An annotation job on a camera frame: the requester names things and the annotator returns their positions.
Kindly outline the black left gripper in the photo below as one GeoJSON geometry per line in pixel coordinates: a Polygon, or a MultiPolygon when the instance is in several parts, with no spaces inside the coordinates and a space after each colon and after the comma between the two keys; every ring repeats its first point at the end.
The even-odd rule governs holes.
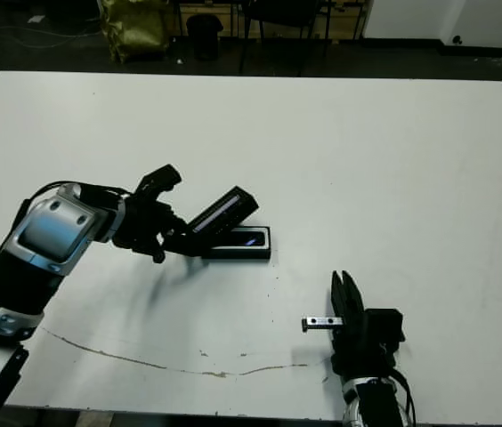
{"type": "Polygon", "coordinates": [[[170,205],[140,196],[125,200],[125,217],[113,235],[114,246],[149,255],[162,263],[165,252],[199,257],[209,251],[209,242],[188,231],[187,222],[177,216],[170,205]],[[160,245],[158,236],[163,236],[160,245]]]}

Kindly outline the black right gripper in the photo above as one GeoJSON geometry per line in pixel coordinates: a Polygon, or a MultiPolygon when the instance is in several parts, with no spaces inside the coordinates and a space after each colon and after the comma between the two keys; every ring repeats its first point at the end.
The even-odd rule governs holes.
{"type": "Polygon", "coordinates": [[[364,310],[360,290],[346,270],[342,277],[336,270],[332,272],[331,304],[334,317],[304,317],[302,331],[331,332],[333,372],[345,380],[392,376],[397,351],[397,310],[364,310]],[[354,314],[345,316],[344,304],[354,314]]]}

